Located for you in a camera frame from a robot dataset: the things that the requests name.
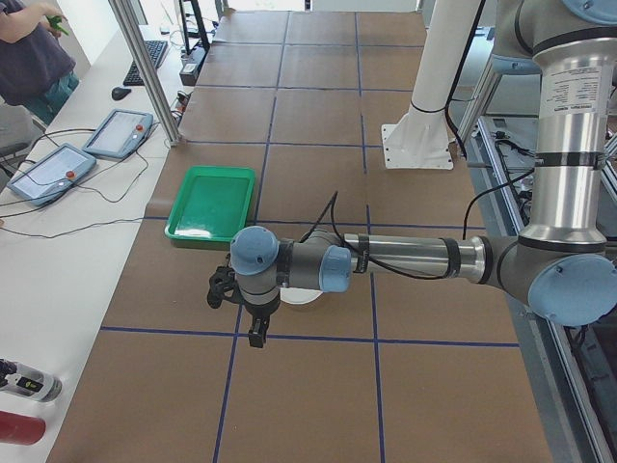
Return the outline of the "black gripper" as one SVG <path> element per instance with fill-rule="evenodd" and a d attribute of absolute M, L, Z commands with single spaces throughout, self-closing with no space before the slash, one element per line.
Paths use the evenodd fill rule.
<path fill-rule="evenodd" d="M 266 304 L 245 304 L 246 311 L 252 317 L 251 329 L 248 333 L 248 339 L 251 347 L 263 348 L 266 343 L 267 327 L 270 324 L 270 318 L 280 306 L 279 299 L 273 299 Z"/>

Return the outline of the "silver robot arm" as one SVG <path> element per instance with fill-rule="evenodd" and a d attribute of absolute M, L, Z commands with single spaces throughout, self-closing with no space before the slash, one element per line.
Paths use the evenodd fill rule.
<path fill-rule="evenodd" d="M 496 68 L 539 72 L 541 91 L 531 215 L 516 237 L 414 238 L 310 229 L 298 241 L 252 226 L 230 242 L 219 295 L 251 315 L 248 339 L 266 342 L 285 287 L 347 290 L 353 275 L 387 270 L 415 280 L 489 285 L 551 322 L 576 327 L 616 304 L 616 269 L 597 227 L 604 136 L 616 63 L 612 1 L 500 1 Z"/>

